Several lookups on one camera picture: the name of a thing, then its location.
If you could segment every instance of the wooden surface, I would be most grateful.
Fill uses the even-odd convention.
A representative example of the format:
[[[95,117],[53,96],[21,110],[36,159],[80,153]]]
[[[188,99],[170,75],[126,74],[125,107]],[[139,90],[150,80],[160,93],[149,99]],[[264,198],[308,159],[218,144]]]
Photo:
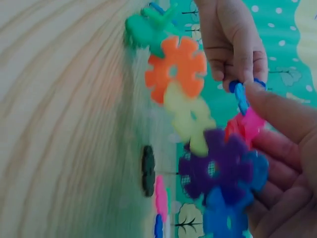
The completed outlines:
[[[140,151],[175,171],[175,145],[144,86],[148,51],[122,45],[146,4],[0,0],[0,238],[153,237]]]

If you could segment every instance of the pink toy piece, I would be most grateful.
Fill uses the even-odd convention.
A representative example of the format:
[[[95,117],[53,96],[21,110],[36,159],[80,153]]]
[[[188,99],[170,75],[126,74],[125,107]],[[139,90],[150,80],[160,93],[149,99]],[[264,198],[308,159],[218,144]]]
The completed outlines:
[[[168,198],[162,175],[157,176],[155,183],[155,206],[165,223],[168,216]]]
[[[225,128],[225,140],[233,133],[239,134],[249,149],[251,149],[252,140],[258,135],[264,125],[265,120],[259,117],[256,112],[249,107],[245,116],[239,113],[228,121],[227,127]]]
[[[246,139],[252,141],[265,125],[265,120],[249,107],[246,115],[242,118],[242,124],[245,128]]]

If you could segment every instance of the yellow plastic snowflake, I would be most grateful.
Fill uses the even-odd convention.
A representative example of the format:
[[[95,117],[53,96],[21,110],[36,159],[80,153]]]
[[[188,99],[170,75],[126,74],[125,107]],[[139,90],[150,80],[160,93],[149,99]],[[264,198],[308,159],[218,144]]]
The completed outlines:
[[[164,107],[174,114],[172,126],[182,142],[190,142],[190,149],[196,155],[206,156],[208,147],[204,131],[215,128],[216,123],[202,97],[187,97],[179,83],[173,81],[164,94]]]

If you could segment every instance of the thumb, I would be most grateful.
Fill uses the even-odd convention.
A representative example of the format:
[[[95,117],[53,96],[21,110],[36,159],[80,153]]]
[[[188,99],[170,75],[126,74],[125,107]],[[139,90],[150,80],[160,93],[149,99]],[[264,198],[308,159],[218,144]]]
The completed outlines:
[[[294,100],[267,92],[258,83],[245,84],[253,110],[274,128],[299,144],[317,126],[317,111]]]

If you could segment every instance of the teal play mat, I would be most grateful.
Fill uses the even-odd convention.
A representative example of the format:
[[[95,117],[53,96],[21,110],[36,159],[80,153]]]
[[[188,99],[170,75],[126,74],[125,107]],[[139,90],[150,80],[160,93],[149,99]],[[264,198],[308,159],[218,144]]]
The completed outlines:
[[[302,2],[306,5],[308,2],[313,3],[311,0],[302,0]],[[176,18],[178,27],[188,36],[197,40],[202,49],[199,15],[195,3],[190,0],[171,0],[171,4],[173,3],[178,3]],[[299,0],[245,0],[245,3],[252,12],[266,48],[269,67],[267,87],[269,90],[316,107],[317,94],[314,89],[312,72],[300,59],[297,49],[301,32],[295,24],[295,14],[301,14],[296,13],[301,2]],[[218,126],[225,127],[226,122],[238,113],[234,96],[227,94],[221,83],[212,80],[210,68],[205,77],[202,96],[209,105],[212,117]],[[183,153],[183,145],[178,143],[177,157],[179,158]],[[193,202],[186,197],[182,190],[182,183],[186,183],[186,180],[181,181],[180,178],[177,178],[176,200],[180,209],[175,215],[175,237],[207,237],[203,233],[201,200]]]

